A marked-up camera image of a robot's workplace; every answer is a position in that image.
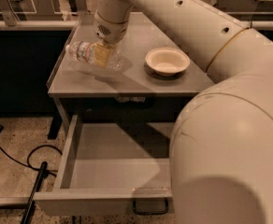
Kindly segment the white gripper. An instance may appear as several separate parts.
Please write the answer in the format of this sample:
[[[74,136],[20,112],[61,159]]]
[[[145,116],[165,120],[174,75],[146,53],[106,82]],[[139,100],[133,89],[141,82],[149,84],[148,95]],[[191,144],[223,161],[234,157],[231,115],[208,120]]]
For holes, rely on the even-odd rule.
[[[108,21],[99,15],[94,15],[93,28],[97,36],[109,44],[119,43],[125,36],[129,21]],[[94,62],[97,66],[105,68],[113,47],[95,43],[93,46]]]

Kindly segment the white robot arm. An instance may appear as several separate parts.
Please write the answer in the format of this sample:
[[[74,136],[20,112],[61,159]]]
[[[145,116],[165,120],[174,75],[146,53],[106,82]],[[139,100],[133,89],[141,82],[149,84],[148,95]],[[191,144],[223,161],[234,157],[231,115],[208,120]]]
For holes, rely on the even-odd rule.
[[[123,37],[136,6],[213,86],[180,112],[170,143],[177,224],[273,224],[273,42],[201,0],[99,0],[96,21]]]

